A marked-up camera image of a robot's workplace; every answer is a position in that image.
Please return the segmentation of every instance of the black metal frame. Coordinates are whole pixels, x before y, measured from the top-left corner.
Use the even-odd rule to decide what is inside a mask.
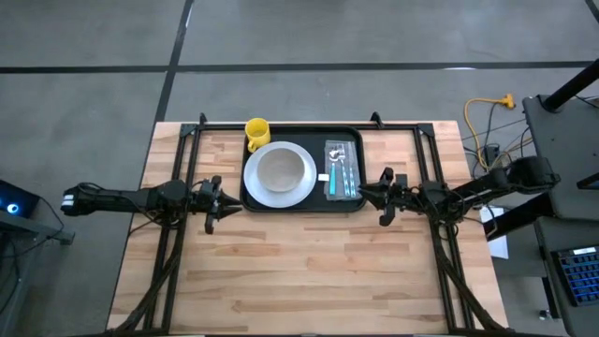
[[[381,120],[381,117],[377,112],[374,112],[371,117],[370,123],[357,123],[357,124],[347,124],[348,126],[354,127],[358,130],[402,130],[412,132],[416,145],[416,157],[418,160],[418,169],[420,173],[421,180],[427,181],[430,179],[429,171],[427,168],[427,162],[424,153],[424,146],[422,142],[422,137],[427,137],[430,150],[431,150],[431,161],[434,168],[434,175],[438,182],[442,182],[443,172],[441,168],[441,159],[439,157],[439,152],[437,149],[437,143],[434,135],[434,129],[432,124],[391,124],[386,125]],[[199,149],[199,139],[202,131],[226,131],[226,130],[243,130],[245,127],[244,123],[208,123],[205,115],[202,113],[200,115],[199,124],[183,124],[181,125],[179,141],[177,144],[177,150],[175,154],[175,160],[173,163],[173,171],[171,174],[171,179],[176,180],[179,179],[182,163],[183,163],[183,153],[185,149],[185,143],[190,136],[192,138],[192,149],[189,158],[189,165],[187,169],[187,175],[185,179],[185,183],[188,187],[191,187],[194,180],[194,172],[195,166],[197,162],[197,154]],[[168,334],[170,329],[170,321],[172,318],[173,305],[176,296],[176,285],[177,285],[177,277],[179,274],[179,266],[182,258],[183,251],[183,238],[185,232],[185,225],[187,220],[187,214],[183,216],[181,224],[176,229],[167,229],[163,228],[160,233],[160,239],[158,242],[158,248],[156,252],[156,259],[153,267],[153,278],[152,283],[150,285],[150,289],[145,294],[140,304],[132,312],[132,314],[127,318],[127,320],[119,326],[115,330],[108,330],[105,334],[109,335],[118,335],[118,336],[155,336],[155,335],[165,335]],[[431,231],[434,231],[434,227],[431,224]],[[175,242],[172,248],[168,259],[167,256],[167,243],[168,237],[170,235],[170,231],[175,230]],[[433,244],[442,244],[440,236],[432,235]],[[447,240],[449,242],[450,255],[453,262],[453,265],[456,269],[457,274],[463,280],[463,268],[461,265],[460,258],[460,249],[458,247],[458,241],[456,239],[455,232],[448,231]],[[438,261],[437,251],[433,250],[435,253],[435,257]],[[444,310],[446,314],[446,325],[448,330],[451,332],[452,330],[457,328],[456,317],[454,313],[453,304],[451,301],[451,293],[449,289],[449,284],[447,281],[447,275],[445,271],[441,269],[439,264],[437,263],[437,272],[439,274],[439,283],[441,286],[441,297],[444,304]],[[155,316],[155,306],[158,297],[159,289],[164,285],[168,278],[168,289],[166,293],[166,301],[165,301],[165,310],[160,322],[160,328],[154,327],[154,316]],[[468,308],[465,300],[460,296],[460,306],[464,317],[464,325],[466,329],[473,329],[474,320],[472,316],[471,310]],[[138,326],[140,320],[144,318],[144,322],[142,325],[142,330],[135,330]]]

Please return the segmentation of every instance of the wooden table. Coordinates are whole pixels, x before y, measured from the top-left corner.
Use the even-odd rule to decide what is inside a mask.
[[[433,123],[446,181],[468,182],[457,123]],[[179,128],[180,123],[156,126],[143,186],[170,179]],[[410,185],[420,182],[411,132],[361,134],[369,183],[387,166],[407,173]],[[195,181],[219,174],[224,190],[238,198],[243,137],[240,131],[202,132]],[[349,214],[242,211],[218,223],[212,236],[204,234],[204,215],[190,216],[170,332],[446,332],[426,217],[398,213],[390,227],[380,227],[379,215],[370,204]],[[136,216],[133,227],[143,222]],[[109,328],[123,322],[147,290],[159,232],[158,226],[147,226],[129,238]],[[483,228],[461,223],[458,239],[469,287],[506,326]],[[460,316],[455,288],[452,297]],[[161,301],[156,314],[162,314]]]

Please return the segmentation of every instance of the black pole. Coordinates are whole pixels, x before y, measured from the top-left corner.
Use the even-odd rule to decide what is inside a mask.
[[[583,91],[584,88],[591,85],[597,79],[599,79],[599,59],[596,59],[595,62],[580,71],[578,75],[567,82],[562,88],[547,97],[543,101],[543,108],[549,112],[558,113],[558,108],[563,103]]]

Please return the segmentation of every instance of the yellow cable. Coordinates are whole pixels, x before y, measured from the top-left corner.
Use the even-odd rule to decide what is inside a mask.
[[[483,160],[483,155],[482,155],[482,152],[481,152],[481,149],[480,149],[480,143],[478,142],[478,136],[476,135],[475,128],[470,123],[470,118],[468,117],[468,106],[472,102],[488,102],[488,103],[500,103],[500,104],[504,104],[506,106],[508,106],[508,105],[507,105],[507,103],[505,101],[505,98],[504,99],[472,98],[472,99],[469,99],[466,102],[466,104],[464,105],[464,120],[466,120],[466,124],[468,125],[468,128],[470,129],[470,132],[472,132],[472,135],[475,138],[476,155],[478,156],[478,162],[480,163],[480,166],[483,169],[488,169],[489,167],[487,166],[487,163]]]

